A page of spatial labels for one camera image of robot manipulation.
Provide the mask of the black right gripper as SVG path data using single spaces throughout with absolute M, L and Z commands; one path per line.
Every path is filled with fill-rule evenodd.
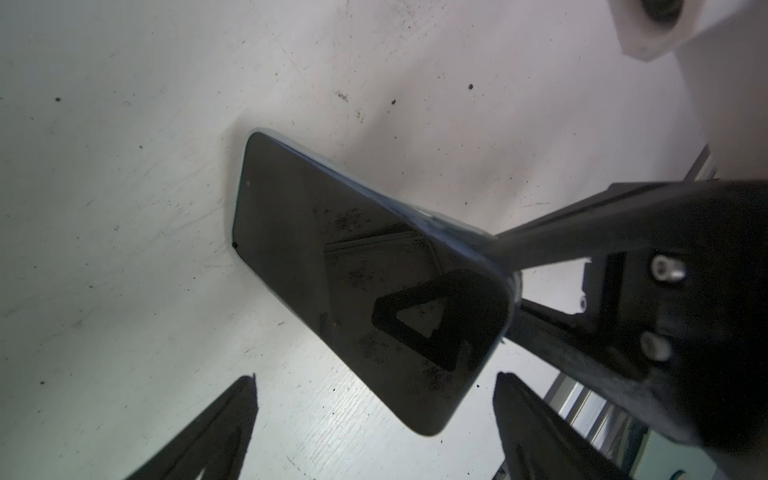
M 767 437 L 767 183 L 616 183 L 501 233 L 517 271 L 589 257 L 601 288 L 580 331 L 522 300 L 506 337 L 675 441 Z

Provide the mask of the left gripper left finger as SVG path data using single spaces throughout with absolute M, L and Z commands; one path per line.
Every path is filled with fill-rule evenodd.
M 241 376 L 131 479 L 237 479 L 258 413 L 256 377 Z

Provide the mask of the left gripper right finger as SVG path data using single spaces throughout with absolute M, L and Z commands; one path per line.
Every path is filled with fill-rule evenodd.
M 493 408 L 512 479 L 626 479 L 518 376 L 499 373 Z

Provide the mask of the phone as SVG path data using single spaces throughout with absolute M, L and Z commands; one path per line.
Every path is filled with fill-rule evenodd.
M 418 434 L 445 428 L 520 302 L 520 275 L 483 253 L 490 240 L 273 131 L 245 142 L 235 251 Z

